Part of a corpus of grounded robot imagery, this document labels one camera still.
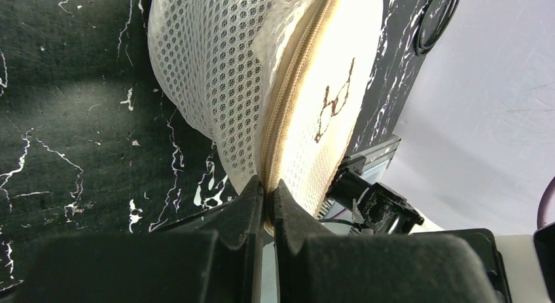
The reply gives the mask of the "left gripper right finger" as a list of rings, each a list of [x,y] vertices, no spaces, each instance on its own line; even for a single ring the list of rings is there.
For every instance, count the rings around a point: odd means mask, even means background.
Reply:
[[[280,302],[497,302],[479,256],[450,234],[339,236],[272,193]]]

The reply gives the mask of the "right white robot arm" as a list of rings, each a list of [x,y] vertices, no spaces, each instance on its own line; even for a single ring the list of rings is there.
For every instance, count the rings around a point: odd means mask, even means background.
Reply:
[[[356,234],[443,234],[400,194],[363,179],[365,156],[340,163],[328,196],[351,212]],[[541,223],[532,234],[501,236],[486,228],[451,230],[480,257],[501,302],[554,301],[554,224]]]

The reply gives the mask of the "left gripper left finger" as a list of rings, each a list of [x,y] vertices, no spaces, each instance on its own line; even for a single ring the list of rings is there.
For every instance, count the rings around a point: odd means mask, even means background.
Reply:
[[[62,236],[2,302],[258,302],[263,190],[252,177],[195,230]]]

